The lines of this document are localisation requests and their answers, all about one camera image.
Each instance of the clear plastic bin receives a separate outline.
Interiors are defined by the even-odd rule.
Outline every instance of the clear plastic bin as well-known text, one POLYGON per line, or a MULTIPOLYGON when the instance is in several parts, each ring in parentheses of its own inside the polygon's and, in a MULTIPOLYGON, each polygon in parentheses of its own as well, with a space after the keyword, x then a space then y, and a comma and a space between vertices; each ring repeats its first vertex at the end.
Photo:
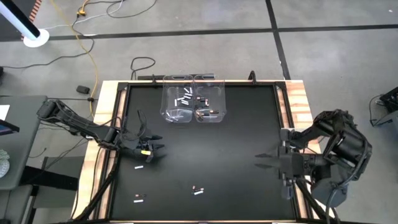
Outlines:
POLYGON ((163 78, 160 114, 170 123, 190 122, 194 107, 193 97, 191 75, 166 75, 163 78))
POLYGON ((196 75, 195 117, 198 122, 221 122, 226 115, 224 80, 214 74, 196 75))

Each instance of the black table surface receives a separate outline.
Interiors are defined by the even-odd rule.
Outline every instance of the black table surface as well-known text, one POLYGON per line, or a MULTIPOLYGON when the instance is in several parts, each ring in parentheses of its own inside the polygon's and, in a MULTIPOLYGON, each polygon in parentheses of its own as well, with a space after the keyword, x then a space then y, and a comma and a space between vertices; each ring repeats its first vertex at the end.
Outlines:
POLYGON ((226 87, 220 123, 168 123, 160 115, 162 88, 133 87, 127 128, 137 132, 137 109, 147 128, 164 138, 152 163, 121 157, 112 220, 291 220, 276 169, 254 157, 276 154, 280 124, 271 86, 226 87), (143 165, 143 169, 134 169, 143 165), (192 195, 192 186, 204 193, 192 195), (135 194, 146 194, 134 203, 135 194))
POLYGON ((0 136, 0 149, 10 155, 10 169, 0 178, 0 190, 11 190, 19 185, 39 127, 36 112, 46 99, 46 96, 0 97, 0 105, 10 105, 6 121, 19 127, 19 133, 0 136))

